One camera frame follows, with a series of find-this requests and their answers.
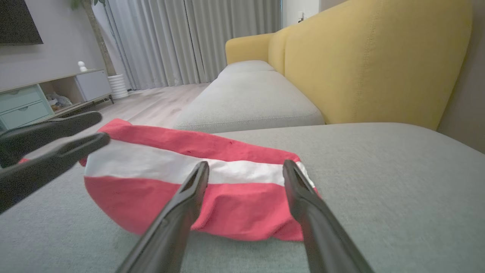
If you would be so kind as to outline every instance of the sofa armrest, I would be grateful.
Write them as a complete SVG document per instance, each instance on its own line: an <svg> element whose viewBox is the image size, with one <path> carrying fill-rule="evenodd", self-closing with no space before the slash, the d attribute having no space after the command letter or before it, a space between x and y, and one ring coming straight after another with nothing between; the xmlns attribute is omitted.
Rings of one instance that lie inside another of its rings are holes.
<svg viewBox="0 0 485 273"><path fill-rule="evenodd" d="M261 60L268 61L268 45L274 33L230 39L226 42L227 64Z"/></svg>

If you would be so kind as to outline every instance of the sofa seat cushion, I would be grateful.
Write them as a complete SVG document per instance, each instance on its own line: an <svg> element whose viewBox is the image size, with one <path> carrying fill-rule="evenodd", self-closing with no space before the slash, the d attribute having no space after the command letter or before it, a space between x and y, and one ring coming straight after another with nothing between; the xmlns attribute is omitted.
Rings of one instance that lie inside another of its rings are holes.
<svg viewBox="0 0 485 273"><path fill-rule="evenodd" d="M221 133L324 124L319 110L276 71L222 74L184 110L174 128Z"/></svg>
<svg viewBox="0 0 485 273"><path fill-rule="evenodd" d="M265 61L243 61L230 64L219 73L219 77L241 72L276 71Z"/></svg>
<svg viewBox="0 0 485 273"><path fill-rule="evenodd" d="M376 273L485 272L484 154L400 123L218 135L298 154ZM304 245L275 239L239 242L194 233L186 257L185 272L200 265L204 272L308 272Z"/></svg>

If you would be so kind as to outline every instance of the yellow sofa backrest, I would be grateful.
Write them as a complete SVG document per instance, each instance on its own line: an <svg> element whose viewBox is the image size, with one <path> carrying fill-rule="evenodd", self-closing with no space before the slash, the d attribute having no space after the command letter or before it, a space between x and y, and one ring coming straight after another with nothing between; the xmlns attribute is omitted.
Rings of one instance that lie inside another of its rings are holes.
<svg viewBox="0 0 485 273"><path fill-rule="evenodd" d="M291 26L276 32L270 38L268 45L268 63L283 75L285 75L286 40L290 29Z"/></svg>
<svg viewBox="0 0 485 273"><path fill-rule="evenodd" d="M287 36L283 47L272 44L273 35L268 61L327 124L389 121L435 130L471 17L469 0L349 0L279 33Z"/></svg>

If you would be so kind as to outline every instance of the striped towel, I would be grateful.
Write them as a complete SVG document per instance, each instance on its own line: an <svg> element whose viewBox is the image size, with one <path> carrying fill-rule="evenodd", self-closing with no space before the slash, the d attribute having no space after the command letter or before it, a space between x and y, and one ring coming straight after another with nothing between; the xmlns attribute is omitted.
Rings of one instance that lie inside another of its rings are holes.
<svg viewBox="0 0 485 273"><path fill-rule="evenodd" d="M282 174L283 162L291 159L308 178L297 155L200 132L131 125L121 119L99 131L112 140L81 162L86 188L124 229L144 233L204 160L210 167L209 184L192 230L245 241L303 240L301 227L290 214Z"/></svg>

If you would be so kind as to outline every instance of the drawer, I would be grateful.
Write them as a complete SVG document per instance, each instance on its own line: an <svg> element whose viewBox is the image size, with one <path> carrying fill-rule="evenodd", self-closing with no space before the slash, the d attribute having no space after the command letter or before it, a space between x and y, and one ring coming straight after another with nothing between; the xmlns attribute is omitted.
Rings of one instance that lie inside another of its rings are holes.
<svg viewBox="0 0 485 273"><path fill-rule="evenodd" d="M36 119L48 116L49 112L42 102L31 104L23 108L1 115L3 123L8 129L22 126Z"/></svg>
<svg viewBox="0 0 485 273"><path fill-rule="evenodd" d="M42 98L39 96L36 85L3 93L0 94L0 113L40 100Z"/></svg>

